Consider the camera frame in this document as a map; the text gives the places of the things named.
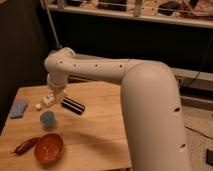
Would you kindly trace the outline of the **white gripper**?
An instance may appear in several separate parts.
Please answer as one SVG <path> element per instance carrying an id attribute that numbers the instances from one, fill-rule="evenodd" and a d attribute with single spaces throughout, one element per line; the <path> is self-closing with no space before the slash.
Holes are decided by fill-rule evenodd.
<path id="1" fill-rule="evenodd" d="M 66 76 L 49 74 L 47 76 L 47 86 L 54 95 L 60 94 L 67 86 L 68 78 Z"/>

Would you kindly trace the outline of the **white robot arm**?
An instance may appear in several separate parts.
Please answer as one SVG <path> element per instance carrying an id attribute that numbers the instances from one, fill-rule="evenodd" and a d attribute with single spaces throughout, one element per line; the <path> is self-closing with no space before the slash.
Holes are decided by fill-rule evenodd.
<path id="1" fill-rule="evenodd" d="M 162 62 L 136 59 L 78 59 L 70 48 L 44 62 L 47 85 L 65 89 L 81 76 L 120 86 L 123 121 L 133 171 L 191 171 L 180 94 Z"/>

